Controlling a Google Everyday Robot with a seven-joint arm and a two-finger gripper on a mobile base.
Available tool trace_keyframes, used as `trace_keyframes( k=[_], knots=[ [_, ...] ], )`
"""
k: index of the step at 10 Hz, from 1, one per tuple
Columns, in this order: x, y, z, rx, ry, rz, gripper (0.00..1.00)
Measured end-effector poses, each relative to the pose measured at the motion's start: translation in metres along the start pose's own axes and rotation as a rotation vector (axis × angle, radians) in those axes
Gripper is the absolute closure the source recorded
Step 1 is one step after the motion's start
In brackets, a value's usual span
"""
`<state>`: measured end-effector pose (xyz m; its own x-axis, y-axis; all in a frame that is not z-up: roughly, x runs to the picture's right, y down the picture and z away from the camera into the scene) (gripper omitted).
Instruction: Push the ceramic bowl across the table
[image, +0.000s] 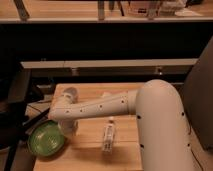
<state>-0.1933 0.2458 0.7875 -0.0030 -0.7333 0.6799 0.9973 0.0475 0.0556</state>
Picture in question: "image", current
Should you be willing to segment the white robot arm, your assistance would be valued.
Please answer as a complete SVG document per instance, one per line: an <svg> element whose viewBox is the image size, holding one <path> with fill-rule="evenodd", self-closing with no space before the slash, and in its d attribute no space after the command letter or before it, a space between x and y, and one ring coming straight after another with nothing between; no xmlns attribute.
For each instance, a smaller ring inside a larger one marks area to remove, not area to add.
<svg viewBox="0 0 213 171"><path fill-rule="evenodd" d="M178 91L154 79L136 90L76 103L67 89L50 109L49 118L71 132L80 119L133 114L136 116L144 171L195 171L189 126Z"/></svg>

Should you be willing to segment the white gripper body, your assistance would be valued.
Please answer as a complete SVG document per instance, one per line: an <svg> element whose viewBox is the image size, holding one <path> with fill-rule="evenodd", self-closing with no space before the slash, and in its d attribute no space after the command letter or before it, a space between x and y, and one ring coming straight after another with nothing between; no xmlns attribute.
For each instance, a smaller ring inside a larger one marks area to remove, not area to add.
<svg viewBox="0 0 213 171"><path fill-rule="evenodd" d="M76 120L59 121L58 125L65 137L75 136L78 130L78 122Z"/></svg>

